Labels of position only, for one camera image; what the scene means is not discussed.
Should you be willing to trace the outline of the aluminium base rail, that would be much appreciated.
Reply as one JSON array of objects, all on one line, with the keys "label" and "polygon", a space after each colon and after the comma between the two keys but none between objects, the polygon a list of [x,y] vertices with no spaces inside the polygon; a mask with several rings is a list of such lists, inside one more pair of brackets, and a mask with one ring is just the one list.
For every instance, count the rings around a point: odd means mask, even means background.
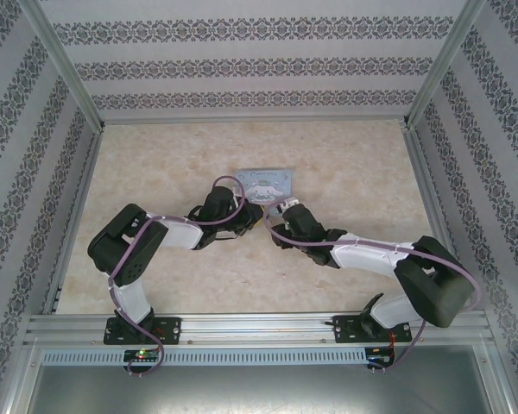
[{"label": "aluminium base rail", "polygon": [[[175,334],[181,348],[307,348],[331,346],[344,332],[333,315],[316,313],[181,314]],[[42,315],[28,320],[24,347],[97,348],[103,344],[106,315]],[[489,320],[482,310],[457,316],[441,329],[419,322],[407,329],[419,345],[478,345],[494,341]]]}]

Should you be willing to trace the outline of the blue cartoon print card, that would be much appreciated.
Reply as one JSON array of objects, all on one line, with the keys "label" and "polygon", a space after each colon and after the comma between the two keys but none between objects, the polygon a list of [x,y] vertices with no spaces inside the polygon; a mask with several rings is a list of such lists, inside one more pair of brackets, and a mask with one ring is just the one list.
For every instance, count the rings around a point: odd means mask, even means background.
[{"label": "blue cartoon print card", "polygon": [[245,197],[263,207],[292,194],[293,172],[290,169],[240,169],[235,177],[242,184]]}]

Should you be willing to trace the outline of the aluminium frame post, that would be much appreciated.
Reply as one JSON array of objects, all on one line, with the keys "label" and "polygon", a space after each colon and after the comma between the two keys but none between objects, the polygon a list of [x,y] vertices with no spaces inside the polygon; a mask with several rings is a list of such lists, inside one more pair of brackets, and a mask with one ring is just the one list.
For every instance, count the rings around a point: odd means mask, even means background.
[{"label": "aluminium frame post", "polygon": [[449,35],[428,71],[409,112],[401,123],[403,129],[411,129],[418,123],[430,99],[439,87],[439,82],[444,77],[485,3],[486,0],[465,0],[464,7],[453,23]]},{"label": "aluminium frame post", "polygon": [[85,119],[90,123],[92,130],[101,133],[104,129],[104,120],[99,115],[90,93],[61,43],[53,24],[48,20],[40,1],[17,0],[17,2],[22,12],[28,18],[31,27],[40,38],[42,45],[47,50],[59,74],[66,82],[68,89],[85,115]]}]

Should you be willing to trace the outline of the aluminium frame floor rail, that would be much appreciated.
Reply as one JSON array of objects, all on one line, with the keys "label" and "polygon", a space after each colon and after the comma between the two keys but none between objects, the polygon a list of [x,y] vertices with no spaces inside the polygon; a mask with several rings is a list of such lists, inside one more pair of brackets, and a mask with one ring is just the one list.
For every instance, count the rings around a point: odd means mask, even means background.
[{"label": "aluminium frame floor rail", "polygon": [[70,204],[69,216],[66,220],[65,231],[60,239],[60,249],[57,253],[50,273],[49,283],[41,303],[40,315],[54,314],[57,309],[58,296],[66,277],[69,262],[73,253],[73,246],[77,237],[79,224],[83,214],[85,201],[92,182],[95,165],[103,140],[104,130],[92,137],[92,144],[88,147],[85,162],[77,181],[76,192]]},{"label": "aluminium frame floor rail", "polygon": [[450,232],[445,225],[443,210],[439,205],[438,194],[418,142],[418,137],[413,130],[408,128],[402,128],[401,132],[433,237],[448,251],[454,259],[455,265],[462,267],[463,265],[458,261],[456,249],[452,245]]}]

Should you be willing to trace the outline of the grey metal panel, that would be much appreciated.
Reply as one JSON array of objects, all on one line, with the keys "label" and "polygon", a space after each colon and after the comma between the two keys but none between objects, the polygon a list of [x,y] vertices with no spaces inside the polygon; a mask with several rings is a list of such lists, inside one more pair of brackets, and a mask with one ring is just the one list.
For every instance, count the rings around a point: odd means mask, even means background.
[{"label": "grey metal panel", "polygon": [[419,347],[400,366],[40,369],[28,414],[517,414],[469,346]]}]

